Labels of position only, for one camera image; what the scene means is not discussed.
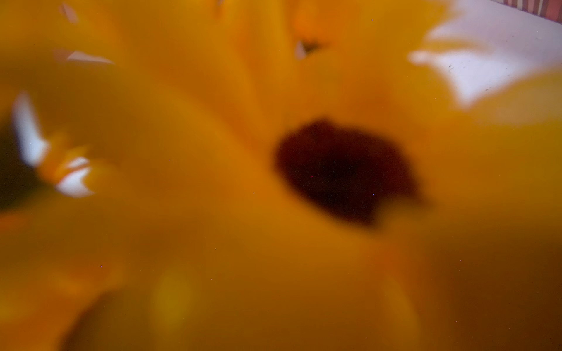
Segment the sunflower pot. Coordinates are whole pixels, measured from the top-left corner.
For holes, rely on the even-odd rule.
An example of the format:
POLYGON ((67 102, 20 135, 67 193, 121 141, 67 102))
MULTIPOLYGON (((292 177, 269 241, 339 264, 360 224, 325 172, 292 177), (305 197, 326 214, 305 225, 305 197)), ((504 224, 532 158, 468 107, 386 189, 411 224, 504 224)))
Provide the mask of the sunflower pot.
POLYGON ((45 186, 3 350, 560 350, 561 71, 459 107, 447 1, 3 1, 45 186))

